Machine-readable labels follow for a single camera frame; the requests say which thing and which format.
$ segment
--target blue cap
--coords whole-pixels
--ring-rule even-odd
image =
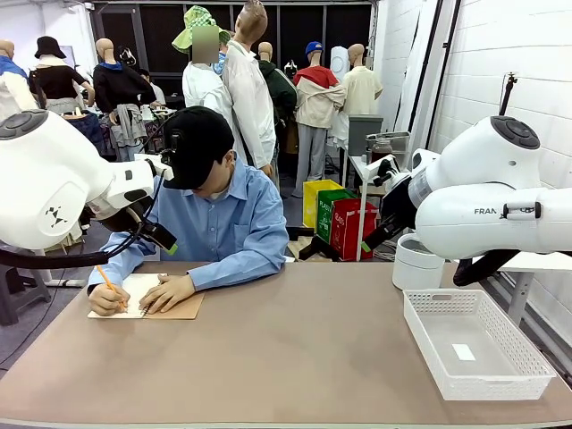
[[[310,52],[314,52],[314,51],[322,52],[323,50],[324,50],[324,48],[322,47],[322,42],[310,42],[306,46],[306,56]]]

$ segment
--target white label in basket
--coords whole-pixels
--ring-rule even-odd
[[[475,355],[466,344],[453,344],[452,346],[460,360],[476,360]]]

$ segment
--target white plastic basket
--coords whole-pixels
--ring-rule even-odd
[[[537,400],[556,373],[482,290],[404,290],[403,313],[445,400]]]

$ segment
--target white paper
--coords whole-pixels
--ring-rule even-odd
[[[147,291],[159,284],[157,278],[159,274],[131,274],[123,281],[122,288],[130,294],[127,303],[126,313],[115,315],[97,315],[95,312],[88,314],[89,318],[95,319],[140,319],[143,312],[139,310],[139,301],[145,296]]]
[[[453,344],[459,360],[476,360],[475,355],[466,344]]]

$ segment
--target brown tabletop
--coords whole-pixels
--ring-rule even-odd
[[[559,378],[537,401],[442,400],[391,269],[287,264],[262,281],[208,292],[195,321],[88,319],[81,293],[0,381],[0,419],[74,427],[572,423],[572,392]]]

